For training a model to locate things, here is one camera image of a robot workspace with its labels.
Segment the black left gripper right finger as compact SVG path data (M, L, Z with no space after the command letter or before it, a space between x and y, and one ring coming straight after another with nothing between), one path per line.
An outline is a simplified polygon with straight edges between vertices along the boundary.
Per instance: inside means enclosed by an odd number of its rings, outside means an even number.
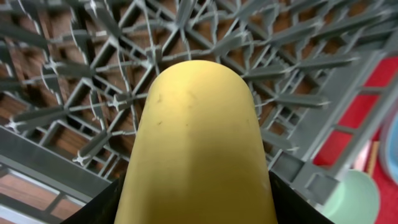
M278 224L334 224L272 171L269 178Z

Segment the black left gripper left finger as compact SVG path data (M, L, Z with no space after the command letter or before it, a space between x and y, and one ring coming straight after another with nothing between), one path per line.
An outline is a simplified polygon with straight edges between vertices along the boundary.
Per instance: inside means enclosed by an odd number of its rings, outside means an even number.
M113 224L116 218L126 173L119 176L83 208L61 224Z

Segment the yellow plastic cup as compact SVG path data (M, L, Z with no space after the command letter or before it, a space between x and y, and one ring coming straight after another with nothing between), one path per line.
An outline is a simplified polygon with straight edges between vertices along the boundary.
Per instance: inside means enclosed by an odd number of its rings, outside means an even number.
M206 60L149 89L116 223L275 223L266 155L243 79Z

